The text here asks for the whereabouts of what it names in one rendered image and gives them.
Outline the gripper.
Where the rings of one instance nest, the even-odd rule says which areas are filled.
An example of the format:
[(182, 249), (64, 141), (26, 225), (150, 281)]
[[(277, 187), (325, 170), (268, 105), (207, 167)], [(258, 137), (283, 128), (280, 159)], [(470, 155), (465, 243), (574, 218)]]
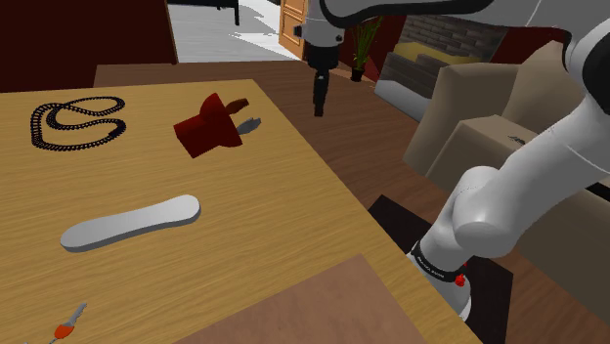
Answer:
[(304, 53), (308, 66), (316, 70), (313, 89), (314, 115), (323, 116), (329, 81), (328, 70), (338, 67), (339, 46), (319, 47), (306, 42)]

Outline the green potted plant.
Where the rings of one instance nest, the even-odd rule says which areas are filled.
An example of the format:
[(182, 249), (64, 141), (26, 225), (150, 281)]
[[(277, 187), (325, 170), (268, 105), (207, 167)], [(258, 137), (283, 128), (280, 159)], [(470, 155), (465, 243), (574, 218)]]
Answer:
[(351, 29), (354, 44), (351, 80), (354, 82), (360, 82), (362, 80), (366, 63), (370, 58), (370, 46), (382, 21), (383, 16), (378, 16), (363, 21)]

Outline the orange wooden door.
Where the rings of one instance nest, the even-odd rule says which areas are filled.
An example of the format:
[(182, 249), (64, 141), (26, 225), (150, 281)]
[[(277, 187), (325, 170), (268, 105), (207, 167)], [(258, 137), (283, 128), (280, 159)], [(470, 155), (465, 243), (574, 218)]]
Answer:
[(304, 40), (294, 34), (294, 28), (305, 22), (309, 0), (281, 0), (279, 43), (302, 60)]

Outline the grey utensil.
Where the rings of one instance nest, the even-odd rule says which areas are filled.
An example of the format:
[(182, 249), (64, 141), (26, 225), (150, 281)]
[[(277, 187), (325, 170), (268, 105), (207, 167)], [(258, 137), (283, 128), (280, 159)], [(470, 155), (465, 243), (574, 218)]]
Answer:
[(257, 129), (261, 124), (260, 118), (250, 117), (237, 127), (239, 135), (245, 135)]

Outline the grey sofa with yellow cushion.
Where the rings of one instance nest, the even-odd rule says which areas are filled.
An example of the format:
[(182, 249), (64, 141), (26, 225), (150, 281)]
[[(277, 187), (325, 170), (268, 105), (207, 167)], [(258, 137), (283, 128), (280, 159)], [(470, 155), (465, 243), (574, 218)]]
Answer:
[(387, 54), (374, 92), (419, 122), (432, 98), (440, 70), (449, 65), (479, 61), (479, 58), (451, 56), (416, 42), (399, 43)]

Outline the dark red block holder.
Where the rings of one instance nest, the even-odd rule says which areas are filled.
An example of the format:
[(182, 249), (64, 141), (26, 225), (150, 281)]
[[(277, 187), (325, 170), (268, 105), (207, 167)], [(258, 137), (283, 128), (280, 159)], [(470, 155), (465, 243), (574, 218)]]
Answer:
[(242, 145), (231, 115), (217, 93), (208, 96), (199, 113), (173, 126), (177, 139), (192, 158), (217, 147)]

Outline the light wooden table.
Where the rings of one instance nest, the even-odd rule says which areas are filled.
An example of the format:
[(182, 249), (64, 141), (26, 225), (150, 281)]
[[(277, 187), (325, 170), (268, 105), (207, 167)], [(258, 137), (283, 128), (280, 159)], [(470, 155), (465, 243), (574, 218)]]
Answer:
[[(242, 145), (192, 158), (173, 126), (217, 93)], [(29, 119), (46, 103), (125, 102), (116, 140), (40, 150)], [(71, 253), (69, 227), (181, 194), (199, 218)], [(0, 344), (173, 344), (355, 255), (363, 255), (429, 344), (479, 344), (444, 299), (251, 80), (0, 94)]]

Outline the black furniture piece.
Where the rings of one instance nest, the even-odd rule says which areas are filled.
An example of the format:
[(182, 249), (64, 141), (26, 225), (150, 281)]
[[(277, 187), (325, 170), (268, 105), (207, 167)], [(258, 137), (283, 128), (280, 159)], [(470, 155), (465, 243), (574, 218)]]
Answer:
[(191, 5), (214, 7), (217, 10), (233, 9), (235, 25), (240, 24), (240, 4), (239, 0), (166, 0), (171, 5)]

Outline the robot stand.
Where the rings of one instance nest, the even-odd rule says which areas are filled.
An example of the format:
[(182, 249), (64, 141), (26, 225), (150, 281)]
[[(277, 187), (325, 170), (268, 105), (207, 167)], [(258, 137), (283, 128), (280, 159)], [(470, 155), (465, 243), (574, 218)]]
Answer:
[[(385, 195), (369, 213), (404, 253), (431, 227)], [(506, 344), (513, 273), (490, 259), (474, 257), (467, 262), (466, 276), (471, 283), (472, 307), (465, 323), (483, 344)]]

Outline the brown flat mat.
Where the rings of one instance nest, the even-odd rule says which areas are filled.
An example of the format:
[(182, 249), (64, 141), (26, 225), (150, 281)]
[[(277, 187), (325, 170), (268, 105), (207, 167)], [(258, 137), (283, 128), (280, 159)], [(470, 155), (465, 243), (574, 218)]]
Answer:
[(363, 255), (174, 344), (427, 344)]

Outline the long flat white object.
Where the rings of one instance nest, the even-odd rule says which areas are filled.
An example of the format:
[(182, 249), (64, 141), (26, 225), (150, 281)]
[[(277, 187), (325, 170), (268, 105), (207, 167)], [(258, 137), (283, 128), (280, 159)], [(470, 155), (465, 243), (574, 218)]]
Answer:
[(200, 212), (198, 199), (183, 194), (147, 207), (78, 223), (64, 231), (60, 245), (68, 252), (85, 252), (145, 233), (188, 225)]

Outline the dark red cabinet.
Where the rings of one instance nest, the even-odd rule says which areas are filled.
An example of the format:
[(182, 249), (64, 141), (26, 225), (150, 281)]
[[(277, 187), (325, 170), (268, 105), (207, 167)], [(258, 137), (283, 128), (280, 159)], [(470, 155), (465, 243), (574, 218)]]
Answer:
[(0, 0), (0, 93), (88, 88), (98, 65), (177, 62), (167, 0)]

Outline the key with orange head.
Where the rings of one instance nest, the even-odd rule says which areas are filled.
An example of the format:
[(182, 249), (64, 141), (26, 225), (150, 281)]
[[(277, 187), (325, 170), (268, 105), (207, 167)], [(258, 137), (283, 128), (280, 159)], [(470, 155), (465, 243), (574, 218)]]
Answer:
[(68, 337), (74, 331), (75, 324), (86, 307), (86, 303), (81, 303), (66, 322), (59, 324), (48, 344), (54, 344), (56, 341)]

